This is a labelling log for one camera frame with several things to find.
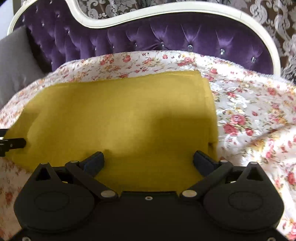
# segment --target purple headboard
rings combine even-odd
[[[141,18],[105,29],[78,23],[64,0],[38,0],[19,17],[44,72],[67,61],[137,50],[185,50],[273,74],[270,54],[256,33],[230,18],[197,12]]]

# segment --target folded yellow towel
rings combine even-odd
[[[5,138],[27,140],[7,158],[31,171],[101,151],[105,167],[96,178],[120,193],[183,191],[202,178],[193,154],[215,158],[217,136],[208,80],[180,71],[46,88]]]

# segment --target floral bedsheet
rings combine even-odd
[[[296,238],[296,89],[285,80],[232,62],[182,51],[109,54],[62,65],[30,84],[0,110],[0,128],[9,128],[42,89],[65,82],[127,78],[164,71],[198,70],[209,80],[219,130],[217,153],[235,165],[257,161],[283,198],[278,230]],[[0,236],[19,229],[13,203],[30,173],[0,158]]]

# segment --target gray pillow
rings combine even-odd
[[[15,93],[44,75],[32,55],[25,27],[0,40],[0,109]]]

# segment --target damask wallpaper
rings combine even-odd
[[[88,17],[111,18],[136,9],[185,0],[77,0]],[[251,15],[273,38],[281,58],[281,75],[296,82],[296,1],[207,0],[237,8]]]

